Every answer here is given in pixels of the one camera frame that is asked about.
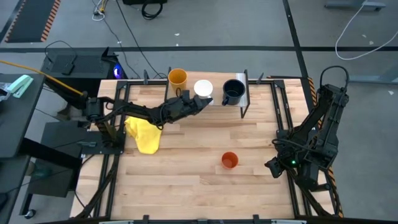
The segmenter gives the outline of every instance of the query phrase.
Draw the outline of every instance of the yellow cloth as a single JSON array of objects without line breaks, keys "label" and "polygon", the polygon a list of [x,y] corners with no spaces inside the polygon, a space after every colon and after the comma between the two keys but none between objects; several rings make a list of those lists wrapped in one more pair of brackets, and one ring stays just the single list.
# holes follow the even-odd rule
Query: yellow cloth
[{"label": "yellow cloth", "polygon": [[159,148],[162,131],[147,120],[129,117],[124,121],[127,133],[136,140],[139,152],[153,154]]}]

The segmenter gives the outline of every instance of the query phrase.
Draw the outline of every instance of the gray floor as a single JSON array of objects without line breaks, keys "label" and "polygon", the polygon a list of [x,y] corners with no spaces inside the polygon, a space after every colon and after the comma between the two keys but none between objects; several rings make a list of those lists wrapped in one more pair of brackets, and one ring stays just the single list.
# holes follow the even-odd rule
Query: gray floor
[{"label": "gray floor", "polygon": [[[387,7],[380,12],[360,13],[342,38],[341,46],[381,45],[396,32],[398,1],[380,0]],[[325,0],[289,0],[301,46],[334,46],[353,11],[327,10]],[[2,27],[16,0],[0,1]],[[7,44],[1,48],[45,47],[55,40],[67,41],[73,47],[117,47],[118,43],[103,22],[91,20],[93,3],[90,0],[62,1],[49,38],[45,43]],[[169,0],[158,19],[145,21],[136,9],[122,5],[134,34],[141,46],[201,46],[201,45],[266,45],[293,46],[282,1],[272,0]],[[110,0],[106,20],[117,33],[123,46],[136,46],[121,18],[116,3]],[[391,45],[398,45],[395,39]],[[361,52],[343,52],[354,56]],[[128,52],[129,64],[138,72],[154,72],[140,53]],[[248,69],[251,78],[262,72],[266,75],[299,77],[300,69],[295,52],[278,51],[215,51],[215,52],[146,52],[159,72],[167,67],[186,70],[241,72]],[[396,65],[398,52],[376,52],[353,61],[342,61],[333,52],[304,52],[308,74],[318,87],[321,71],[330,65],[343,65],[352,75],[382,74]],[[40,68],[43,53],[3,53],[0,58]],[[0,65],[1,73],[26,73]],[[343,83],[339,70],[330,71],[325,82]],[[350,102],[340,124],[339,154],[334,168],[338,190],[347,217],[398,220],[398,152],[396,127],[398,121],[398,86],[349,86]],[[64,106],[57,95],[44,91],[38,109],[55,115]],[[39,141],[46,122],[53,118],[35,111],[27,137]],[[64,220],[68,217],[72,195],[67,198],[37,196],[32,208],[38,214],[31,220],[17,216],[24,189],[10,223],[38,223]]]}]

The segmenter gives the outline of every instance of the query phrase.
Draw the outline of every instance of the mug handle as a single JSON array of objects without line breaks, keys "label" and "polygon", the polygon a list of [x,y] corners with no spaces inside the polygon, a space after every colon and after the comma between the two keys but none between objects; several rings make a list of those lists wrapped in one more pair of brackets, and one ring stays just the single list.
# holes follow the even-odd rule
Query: mug handle
[{"label": "mug handle", "polygon": [[228,101],[229,101],[229,97],[227,96],[224,100],[223,100],[223,102],[221,103],[223,106],[225,106],[225,105],[227,105],[228,104]]}]

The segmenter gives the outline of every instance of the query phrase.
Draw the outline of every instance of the floor mat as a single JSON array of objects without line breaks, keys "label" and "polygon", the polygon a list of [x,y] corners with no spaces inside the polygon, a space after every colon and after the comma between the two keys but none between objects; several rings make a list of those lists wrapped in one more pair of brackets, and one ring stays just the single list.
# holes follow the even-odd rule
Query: floor mat
[{"label": "floor mat", "polygon": [[5,41],[45,42],[59,7],[60,0],[24,0]]}]

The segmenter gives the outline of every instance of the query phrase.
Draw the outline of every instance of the wooden table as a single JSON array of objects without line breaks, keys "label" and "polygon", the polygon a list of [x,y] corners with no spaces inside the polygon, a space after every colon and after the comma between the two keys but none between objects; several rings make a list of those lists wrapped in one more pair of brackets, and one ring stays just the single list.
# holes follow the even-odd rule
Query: wooden table
[{"label": "wooden table", "polygon": [[[203,73],[206,76],[217,73]],[[308,115],[299,79],[286,79],[286,92],[294,125]],[[114,97],[116,82],[103,80],[99,96]],[[158,106],[164,101],[165,85],[134,85],[129,99],[138,105]],[[282,97],[278,91],[279,104]],[[239,107],[208,106],[200,114],[166,124],[160,148],[154,155],[139,153],[133,138],[126,139],[111,218],[113,220],[252,219],[293,218],[286,173],[274,179],[264,163],[276,155],[271,143],[277,129],[269,85],[250,86],[251,105],[244,119]],[[239,165],[221,167],[221,155],[233,151]],[[103,156],[88,161],[80,172],[77,194],[88,203],[98,187]],[[322,173],[319,183],[325,183]],[[301,193],[296,186],[300,213]],[[329,192],[314,193],[333,213]],[[107,193],[103,197],[101,214]],[[74,200],[71,217],[82,210]]]}]

